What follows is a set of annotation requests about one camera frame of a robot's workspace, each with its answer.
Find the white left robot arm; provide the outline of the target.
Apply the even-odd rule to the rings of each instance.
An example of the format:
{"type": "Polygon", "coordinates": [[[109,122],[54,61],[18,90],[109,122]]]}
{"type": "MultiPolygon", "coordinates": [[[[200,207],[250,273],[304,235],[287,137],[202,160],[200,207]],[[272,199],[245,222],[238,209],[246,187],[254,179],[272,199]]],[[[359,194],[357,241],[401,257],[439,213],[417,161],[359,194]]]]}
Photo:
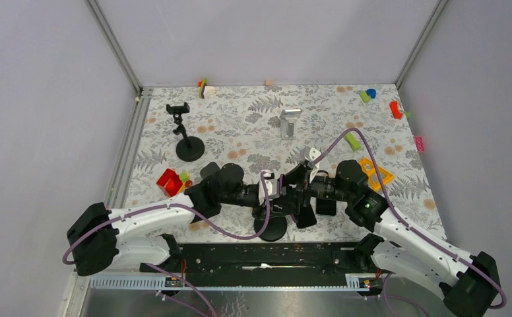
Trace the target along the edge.
{"type": "Polygon", "coordinates": [[[80,276],[106,269],[133,269],[141,264],[159,265],[164,271],[177,269],[181,254],[172,248],[167,229],[199,221],[236,240],[261,238],[272,218],[272,203],[286,193],[283,178],[269,170],[259,182],[244,184],[243,168],[236,164],[207,164],[202,181],[171,198],[143,207],[108,209],[104,203],[90,205],[67,231],[68,249],[62,256],[80,276]],[[214,224],[223,204],[264,209],[262,227],[240,236],[214,224]]]}

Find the black phone stand with phone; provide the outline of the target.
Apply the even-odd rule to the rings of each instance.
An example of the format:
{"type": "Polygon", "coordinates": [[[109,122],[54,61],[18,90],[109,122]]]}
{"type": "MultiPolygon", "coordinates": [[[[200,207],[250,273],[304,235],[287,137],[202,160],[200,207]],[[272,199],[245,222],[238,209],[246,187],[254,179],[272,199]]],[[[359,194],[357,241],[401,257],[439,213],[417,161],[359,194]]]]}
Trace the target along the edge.
{"type": "MultiPolygon", "coordinates": [[[[296,204],[287,199],[274,199],[270,201],[270,217],[268,225],[259,238],[266,242],[274,242],[281,239],[287,231],[287,217],[296,211],[296,204]]],[[[252,208],[253,228],[258,233],[263,227],[266,217],[266,205],[263,203],[252,208]]]]}

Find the black smartphone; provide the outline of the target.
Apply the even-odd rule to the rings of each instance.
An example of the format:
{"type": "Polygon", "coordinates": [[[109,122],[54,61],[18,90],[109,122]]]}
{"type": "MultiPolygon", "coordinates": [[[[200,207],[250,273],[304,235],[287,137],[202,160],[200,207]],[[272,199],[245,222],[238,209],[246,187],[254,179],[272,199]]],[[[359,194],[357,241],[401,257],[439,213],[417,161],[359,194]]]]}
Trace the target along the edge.
{"type": "Polygon", "coordinates": [[[317,224],[315,212],[311,205],[301,206],[298,214],[295,216],[296,226],[299,229],[305,229],[317,224]]]}

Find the black round-base phone stand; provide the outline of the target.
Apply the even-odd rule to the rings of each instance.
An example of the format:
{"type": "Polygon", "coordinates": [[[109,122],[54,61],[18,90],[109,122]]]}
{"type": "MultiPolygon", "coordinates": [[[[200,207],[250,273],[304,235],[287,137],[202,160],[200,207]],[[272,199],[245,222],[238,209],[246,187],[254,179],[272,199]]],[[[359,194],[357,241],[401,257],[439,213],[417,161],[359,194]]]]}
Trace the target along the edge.
{"type": "Polygon", "coordinates": [[[172,115],[174,123],[177,125],[172,132],[182,136],[182,140],[176,146],[177,157],[184,162],[193,162],[201,158],[205,152],[205,144],[198,137],[188,135],[183,124],[182,115],[190,113],[188,103],[184,102],[181,106],[167,104],[166,111],[172,115]]]}

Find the blue-edged smartphone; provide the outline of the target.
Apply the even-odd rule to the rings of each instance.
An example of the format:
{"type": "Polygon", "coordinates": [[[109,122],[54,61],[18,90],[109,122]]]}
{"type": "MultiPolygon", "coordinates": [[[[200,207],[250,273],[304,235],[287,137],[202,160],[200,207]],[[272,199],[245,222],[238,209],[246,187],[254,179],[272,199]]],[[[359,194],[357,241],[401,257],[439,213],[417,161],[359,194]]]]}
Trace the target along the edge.
{"type": "Polygon", "coordinates": [[[337,213],[337,202],[327,199],[316,199],[315,213],[317,215],[334,217],[337,213]]]}

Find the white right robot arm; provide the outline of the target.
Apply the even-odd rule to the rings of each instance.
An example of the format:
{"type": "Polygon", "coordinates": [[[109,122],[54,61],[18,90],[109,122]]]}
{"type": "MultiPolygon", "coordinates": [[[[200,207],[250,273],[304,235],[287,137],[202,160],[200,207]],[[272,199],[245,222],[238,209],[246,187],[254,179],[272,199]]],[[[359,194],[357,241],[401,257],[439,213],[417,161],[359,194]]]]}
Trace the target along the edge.
{"type": "Polygon", "coordinates": [[[446,243],[398,211],[372,190],[368,176],[355,160],[337,166],[335,177],[320,176],[309,161],[282,177],[284,197],[298,209],[317,202],[345,202],[345,213],[369,234],[354,261],[358,269],[376,267],[409,279],[439,297],[455,316],[483,316],[499,294],[496,261],[491,255],[470,252],[446,243]]]}

